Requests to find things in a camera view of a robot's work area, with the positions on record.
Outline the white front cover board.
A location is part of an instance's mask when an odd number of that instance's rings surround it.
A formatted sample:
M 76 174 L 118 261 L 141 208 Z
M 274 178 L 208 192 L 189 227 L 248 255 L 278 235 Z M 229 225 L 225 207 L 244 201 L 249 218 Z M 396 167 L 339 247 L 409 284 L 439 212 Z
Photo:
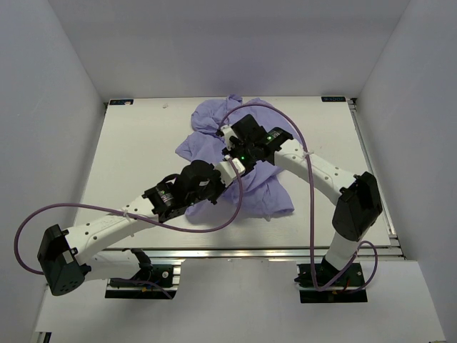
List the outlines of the white front cover board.
M 53 342 L 430 342 L 443 330 L 417 263 L 381 262 L 368 300 L 303 304 L 293 262 L 187 260 L 172 300 L 107 299 L 106 282 L 47 294 Z

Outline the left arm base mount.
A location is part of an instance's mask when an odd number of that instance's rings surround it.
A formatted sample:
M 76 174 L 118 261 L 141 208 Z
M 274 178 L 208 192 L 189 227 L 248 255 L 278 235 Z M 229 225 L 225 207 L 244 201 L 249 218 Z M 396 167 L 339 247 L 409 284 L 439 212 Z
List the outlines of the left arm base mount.
M 165 299 L 172 300 L 178 282 L 175 264 L 153 263 L 141 249 L 131 249 L 139 270 L 131 277 L 110 279 L 106 299 Z

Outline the aluminium table front rail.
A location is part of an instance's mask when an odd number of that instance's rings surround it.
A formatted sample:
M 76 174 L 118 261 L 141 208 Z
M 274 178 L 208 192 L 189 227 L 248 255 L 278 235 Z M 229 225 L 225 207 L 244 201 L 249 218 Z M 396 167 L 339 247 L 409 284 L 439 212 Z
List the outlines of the aluminium table front rail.
M 108 249 L 96 254 L 120 254 L 128 249 Z M 309 249 L 178 249 L 159 250 L 143 249 L 147 256 L 155 259 L 179 259 L 179 258 L 243 258 L 243 257 L 265 257 L 265 258 L 306 258 L 310 257 Z M 315 249 L 314 256 L 323 257 L 327 249 Z M 380 258 L 404 258 L 400 247 L 377 247 L 376 251 Z M 374 250 L 368 245 L 363 245 L 358 251 L 358 257 L 374 257 Z

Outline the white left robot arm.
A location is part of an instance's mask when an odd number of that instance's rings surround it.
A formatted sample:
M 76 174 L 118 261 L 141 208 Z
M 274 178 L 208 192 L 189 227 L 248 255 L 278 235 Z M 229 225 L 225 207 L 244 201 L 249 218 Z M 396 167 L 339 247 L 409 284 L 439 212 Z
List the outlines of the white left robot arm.
M 54 296 L 74 291 L 84 282 L 114 279 L 123 284 L 163 286 L 164 276 L 140 248 L 109 252 L 108 247 L 141 231 L 141 222 L 158 227 L 184 215 L 192 205 L 215 204 L 232 181 L 216 172 L 211 177 L 174 174 L 147 189 L 124 208 L 83 225 L 49 227 L 43 235 L 38 261 Z

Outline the dark left corner label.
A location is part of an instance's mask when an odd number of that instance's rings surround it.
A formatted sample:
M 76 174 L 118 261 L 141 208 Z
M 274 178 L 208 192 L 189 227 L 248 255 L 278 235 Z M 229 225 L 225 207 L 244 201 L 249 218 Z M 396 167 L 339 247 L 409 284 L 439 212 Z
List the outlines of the dark left corner label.
M 109 101 L 109 106 L 130 106 L 133 103 L 133 99 L 111 99 Z

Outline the dark table corner label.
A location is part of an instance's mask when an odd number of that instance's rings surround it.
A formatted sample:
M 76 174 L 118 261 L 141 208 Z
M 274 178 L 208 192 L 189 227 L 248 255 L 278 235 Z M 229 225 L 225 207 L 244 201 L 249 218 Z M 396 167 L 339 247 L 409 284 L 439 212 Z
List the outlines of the dark table corner label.
M 321 97 L 322 102 L 346 102 L 346 98 L 344 96 L 322 96 Z

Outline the lilac zip jacket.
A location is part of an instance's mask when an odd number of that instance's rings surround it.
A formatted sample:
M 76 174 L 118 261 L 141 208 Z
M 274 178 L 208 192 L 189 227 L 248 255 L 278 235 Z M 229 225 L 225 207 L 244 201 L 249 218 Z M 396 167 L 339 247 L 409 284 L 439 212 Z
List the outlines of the lilac zip jacket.
M 278 127 L 292 134 L 295 139 L 298 138 L 298 134 L 285 118 L 267 108 L 270 105 L 268 102 L 260 98 L 245 102 L 241 96 L 231 94 L 225 99 L 206 100 L 196 107 L 191 115 L 194 132 L 176 148 L 176 154 L 188 161 L 203 160 L 213 165 L 222 161 L 222 149 L 226 145 L 224 140 L 216 135 L 216 130 L 226 113 L 242 104 L 245 107 L 229 115 L 225 120 L 226 124 L 234 124 L 250 114 L 266 131 Z M 278 167 L 260 161 L 253 171 L 241 178 L 243 211 L 264 218 L 294 211 L 288 192 L 277 178 L 280 172 Z

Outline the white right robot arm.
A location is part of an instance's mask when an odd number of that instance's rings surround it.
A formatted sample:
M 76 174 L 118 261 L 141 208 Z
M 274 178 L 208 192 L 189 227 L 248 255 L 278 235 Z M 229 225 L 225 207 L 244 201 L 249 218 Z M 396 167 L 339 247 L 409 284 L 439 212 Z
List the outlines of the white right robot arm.
M 256 162 L 268 162 L 308 182 L 311 192 L 320 191 L 335 206 L 331 245 L 313 276 L 337 285 L 348 276 L 359 244 L 383 208 L 374 175 L 353 174 L 304 149 L 290 133 L 274 128 L 266 131 L 258 124 L 221 127 L 226 143 L 221 162 L 222 182 L 231 185 L 247 175 Z

